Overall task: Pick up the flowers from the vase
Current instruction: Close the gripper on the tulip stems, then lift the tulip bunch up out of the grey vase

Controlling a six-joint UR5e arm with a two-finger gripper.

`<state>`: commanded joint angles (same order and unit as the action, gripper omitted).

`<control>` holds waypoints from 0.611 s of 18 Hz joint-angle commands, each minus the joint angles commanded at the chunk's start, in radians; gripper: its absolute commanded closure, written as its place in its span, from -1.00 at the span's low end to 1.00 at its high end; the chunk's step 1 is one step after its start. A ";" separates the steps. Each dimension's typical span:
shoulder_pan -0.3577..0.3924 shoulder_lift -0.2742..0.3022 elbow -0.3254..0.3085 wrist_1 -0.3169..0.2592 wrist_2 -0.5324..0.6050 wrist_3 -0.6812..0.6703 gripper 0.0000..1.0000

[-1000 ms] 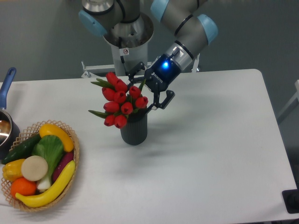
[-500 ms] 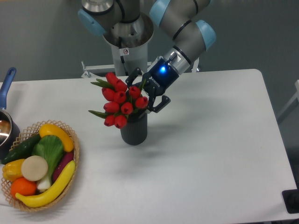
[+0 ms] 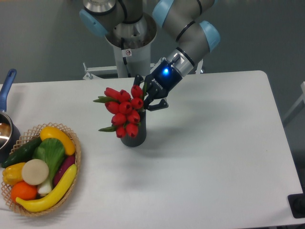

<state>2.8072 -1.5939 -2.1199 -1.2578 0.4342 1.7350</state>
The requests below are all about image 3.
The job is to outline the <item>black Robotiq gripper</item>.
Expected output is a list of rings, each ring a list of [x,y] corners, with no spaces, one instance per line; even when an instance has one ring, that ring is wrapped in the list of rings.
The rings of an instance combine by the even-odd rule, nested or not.
[[[146,87],[146,92],[149,95],[143,101],[143,107],[148,111],[156,111],[168,108],[169,105],[164,99],[168,93],[182,80],[182,76],[175,68],[169,65],[166,60],[163,60],[160,65],[146,77],[137,74],[133,81],[133,88],[140,87],[142,90]],[[158,104],[151,103],[155,99],[161,99]]]

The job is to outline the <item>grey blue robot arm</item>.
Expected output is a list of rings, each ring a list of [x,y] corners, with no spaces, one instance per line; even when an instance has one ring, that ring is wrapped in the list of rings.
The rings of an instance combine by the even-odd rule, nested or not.
[[[217,29],[196,19],[215,4],[213,0],[161,0],[149,15],[141,0],[85,0],[79,16],[85,27],[113,46],[119,77],[144,84],[144,108],[168,107],[168,93],[195,69],[220,42]],[[164,29],[177,47],[150,68],[150,45],[157,28]]]

